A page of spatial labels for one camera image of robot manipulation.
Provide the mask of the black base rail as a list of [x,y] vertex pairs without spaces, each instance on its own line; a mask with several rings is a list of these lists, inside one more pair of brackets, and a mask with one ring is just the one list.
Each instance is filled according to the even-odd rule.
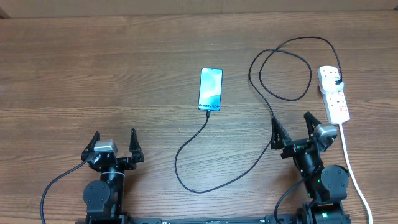
[[[279,215],[279,221],[281,223],[305,223],[301,221],[295,215]],[[320,221],[316,221],[315,223],[349,223],[351,224],[351,220],[349,215],[344,217],[343,220],[339,220],[337,218],[332,218],[329,216],[328,218],[323,217],[321,215]],[[76,224],[88,224],[88,223],[132,223],[132,224],[276,224],[277,221],[275,220],[273,215],[266,215],[262,218],[210,218],[210,219],[174,219],[174,220],[162,220],[160,218],[131,218],[123,219],[120,218],[118,220],[97,220],[91,221],[87,218],[81,222],[75,222]]]

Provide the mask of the white charger plug adapter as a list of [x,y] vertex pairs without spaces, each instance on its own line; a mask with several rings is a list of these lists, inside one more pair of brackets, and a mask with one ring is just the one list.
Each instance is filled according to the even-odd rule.
[[323,94],[341,91],[344,86],[344,82],[337,77],[321,77],[320,80],[320,91]]

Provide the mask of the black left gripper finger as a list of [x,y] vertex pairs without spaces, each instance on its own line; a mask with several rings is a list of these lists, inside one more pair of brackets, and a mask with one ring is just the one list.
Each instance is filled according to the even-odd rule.
[[91,141],[82,151],[82,154],[89,154],[94,151],[94,147],[97,141],[100,140],[100,133],[98,131],[95,132],[94,136],[92,137]]
[[142,149],[138,143],[137,133],[134,128],[131,129],[129,152],[132,154],[132,157],[135,159],[143,159],[144,158],[144,154],[143,154]]

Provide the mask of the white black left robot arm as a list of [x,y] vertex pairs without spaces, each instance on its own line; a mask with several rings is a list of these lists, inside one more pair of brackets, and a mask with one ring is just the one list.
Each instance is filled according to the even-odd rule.
[[131,129],[129,157],[118,157],[116,143],[102,141],[96,132],[81,154],[89,168],[100,173],[99,180],[90,182],[83,191],[86,204],[85,223],[133,223],[128,212],[123,210],[125,171],[135,170],[144,162],[144,154]]

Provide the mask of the Samsung Galaxy smartphone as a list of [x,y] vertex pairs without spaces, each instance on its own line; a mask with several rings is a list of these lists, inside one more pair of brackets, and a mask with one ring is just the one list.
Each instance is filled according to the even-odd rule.
[[198,109],[203,111],[219,111],[221,109],[221,90],[223,70],[220,68],[202,68]]

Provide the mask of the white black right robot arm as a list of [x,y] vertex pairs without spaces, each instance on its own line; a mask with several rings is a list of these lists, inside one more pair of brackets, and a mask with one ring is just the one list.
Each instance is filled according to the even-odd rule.
[[[343,210],[347,198],[349,171],[340,165],[324,166],[321,153],[335,141],[337,130],[332,124],[323,124],[311,113],[304,114],[308,138],[293,140],[275,117],[271,119],[271,148],[281,149],[281,158],[293,159],[301,179],[278,200],[274,213],[264,217],[266,223],[350,224]],[[279,215],[283,199],[303,184],[312,200],[298,208],[295,214]]]

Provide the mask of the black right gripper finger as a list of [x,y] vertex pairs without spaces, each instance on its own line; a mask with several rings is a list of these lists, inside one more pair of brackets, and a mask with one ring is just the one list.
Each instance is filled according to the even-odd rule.
[[287,131],[281,125],[276,117],[271,118],[271,149],[282,149],[285,146],[285,142],[291,141]]
[[303,116],[305,118],[305,122],[307,125],[308,135],[310,137],[319,136],[320,134],[317,132],[316,127],[321,125],[321,122],[311,114],[311,112],[306,112]]

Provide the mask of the white power strip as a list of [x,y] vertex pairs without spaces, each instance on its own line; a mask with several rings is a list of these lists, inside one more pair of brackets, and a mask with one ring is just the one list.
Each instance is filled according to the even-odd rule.
[[[322,66],[318,69],[317,73],[319,87],[321,77],[340,78],[339,70],[333,66]],[[348,106],[343,90],[328,94],[322,93],[322,95],[329,123],[339,125],[350,120]]]

